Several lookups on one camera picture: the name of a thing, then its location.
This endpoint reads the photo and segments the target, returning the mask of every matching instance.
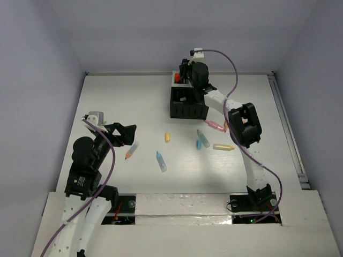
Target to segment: yellow marker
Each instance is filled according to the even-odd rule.
[[[165,141],[166,141],[166,143],[169,143],[169,142],[170,142],[170,133],[169,133],[169,132],[167,132],[167,133],[165,134]]]
[[[213,145],[213,149],[214,150],[231,151],[231,150],[233,150],[235,148],[233,146],[230,146],[230,145],[221,145],[219,143],[215,143]]]

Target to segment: pink marker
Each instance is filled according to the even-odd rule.
[[[210,127],[220,131],[220,132],[224,132],[225,129],[223,126],[220,126],[218,123],[215,123],[213,121],[210,121],[210,120],[205,120],[204,122],[206,122]]]

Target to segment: red object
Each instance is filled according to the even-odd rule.
[[[119,213],[121,207],[122,207],[122,203],[119,203],[118,210],[116,211],[116,213],[115,213],[114,218],[113,218],[112,221],[116,221],[116,220],[118,219],[118,218],[117,218],[117,215],[118,215],[118,213]]]
[[[176,83],[181,82],[180,74],[178,74],[178,73],[175,74],[175,81],[176,81]]]

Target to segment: wire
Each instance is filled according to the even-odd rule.
[[[226,209],[228,209],[230,212],[232,212],[232,210],[229,209],[229,205],[231,205],[231,202],[228,202],[227,205],[226,205]]]
[[[82,120],[84,123],[86,123],[88,126],[90,126],[92,129],[94,129],[95,131],[98,132],[99,135],[101,135],[106,142],[108,143],[108,145],[110,146],[111,150],[112,150],[112,154],[113,154],[113,159],[112,159],[112,166],[108,172],[108,176],[105,179],[105,181],[103,182],[102,186],[99,188],[99,190],[92,196],[92,198],[85,203],[85,205],[83,205],[77,212],[74,213],[74,215],[72,215],[70,218],[68,218],[66,220],[67,223],[71,222],[74,218],[76,218],[84,209],[86,209],[92,202],[93,200],[98,197],[98,195],[101,193],[101,191],[105,188],[109,178],[112,175],[113,169],[114,169],[114,164],[116,161],[116,153],[114,152],[114,147],[112,146],[112,143],[109,141],[109,139],[101,132],[100,129],[98,129],[97,127],[95,127],[93,124],[89,123],[88,121],[86,121],[85,119]],[[57,237],[57,235],[64,229],[64,227],[66,226],[66,224],[62,224],[59,229],[57,229],[57,231],[53,234],[53,236],[50,238],[50,240],[47,242],[46,246],[44,247],[42,254],[40,257],[44,257],[45,253],[47,252],[49,246],[53,243],[53,241],[55,240],[55,238]]]
[[[263,214],[263,213],[257,213],[257,214],[244,214],[244,215],[240,215],[240,217],[257,217],[257,216],[265,216],[265,214]],[[280,220],[279,220],[279,218],[278,218],[276,215],[271,214],[271,215],[268,215],[268,216],[271,216],[271,217],[275,218],[275,219],[277,220],[278,223],[281,223]]]
[[[238,145],[238,147],[240,148],[240,150],[242,152],[244,152],[244,154],[249,158],[251,159],[253,162],[255,162],[257,165],[263,167],[266,171],[268,171],[269,173],[271,173],[272,175],[275,176],[275,178],[278,180],[279,184],[280,184],[280,195],[279,195],[279,200],[277,202],[277,204],[274,206],[274,208],[267,214],[262,214],[263,217],[254,221],[253,223],[258,223],[262,220],[264,220],[265,218],[267,218],[268,216],[272,216],[273,215],[273,212],[277,209],[277,207],[279,206],[279,203],[281,201],[281,198],[282,198],[282,182],[279,178],[279,176],[273,172],[271,169],[269,169],[268,167],[266,167],[265,165],[263,165],[262,163],[260,163],[258,160],[256,160],[255,158],[253,158],[252,156],[249,155],[249,153],[238,143],[238,140],[237,140],[237,137],[234,133],[232,133],[232,128],[231,128],[231,124],[229,123],[229,118],[228,118],[228,112],[229,110],[226,108],[226,103],[227,103],[227,100],[229,99],[229,97],[232,95],[232,93],[234,92],[234,90],[237,88],[237,85],[238,85],[238,72],[237,72],[237,68],[236,68],[236,65],[234,64],[234,62],[231,60],[230,57],[228,57],[226,54],[224,54],[223,52],[221,51],[218,51],[218,50],[213,50],[213,49],[203,49],[203,50],[195,50],[194,52],[217,52],[223,56],[225,56],[229,61],[230,63],[232,64],[234,70],[235,70],[235,75],[236,75],[236,83],[235,83],[235,86],[233,87],[233,89],[227,94],[225,100],[224,100],[224,105],[223,105],[223,112],[224,112],[224,117],[225,117],[225,121],[226,123],[228,124],[229,126],[229,129],[230,129],[230,134],[232,135],[232,138],[233,138],[233,141],[235,144]]]
[[[119,204],[118,210],[115,212],[112,222],[115,222],[117,220],[117,215],[120,212],[121,207],[122,207],[122,203]]]

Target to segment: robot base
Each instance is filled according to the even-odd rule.
[[[272,194],[270,185],[261,190],[253,191],[248,188],[248,194],[230,195],[230,205],[233,213],[242,211],[268,211],[277,203],[277,197]]]

